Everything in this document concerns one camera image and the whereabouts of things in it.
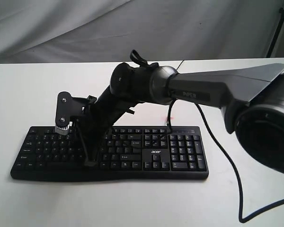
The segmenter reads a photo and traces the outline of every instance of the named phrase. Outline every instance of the white tabletop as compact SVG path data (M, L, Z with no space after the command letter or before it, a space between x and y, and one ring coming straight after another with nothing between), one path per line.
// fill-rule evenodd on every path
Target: white tabletop
M281 62L283 59L184 61L179 72L225 70ZM122 181L44 183L13 180L10 169L30 126L54 125L56 97L99 96L108 86L113 63L0 65L0 227L191 227L241 226L233 170L192 103L177 101L173 125L201 128L209 177L205 181ZM177 67L180 61L161 62ZM167 107L142 104L117 125L163 125ZM204 107L208 123L240 172L244 214L284 198L284 175L253 160L228 135L220 110ZM284 205L245 224L284 226Z

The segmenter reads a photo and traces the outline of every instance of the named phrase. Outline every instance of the robot end effector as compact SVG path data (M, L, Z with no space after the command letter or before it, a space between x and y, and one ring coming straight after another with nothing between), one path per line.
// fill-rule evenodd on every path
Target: robot end effector
M169 105L174 99L186 100L220 108L226 131L235 131L255 160L284 173L284 64L180 74L170 66L149 65L136 51L131 59L140 67L119 64L98 99L60 93L57 132L65 134L70 121L80 121L83 134L100 139L125 112L133 114L130 107L138 103ZM72 100L68 106L61 94Z

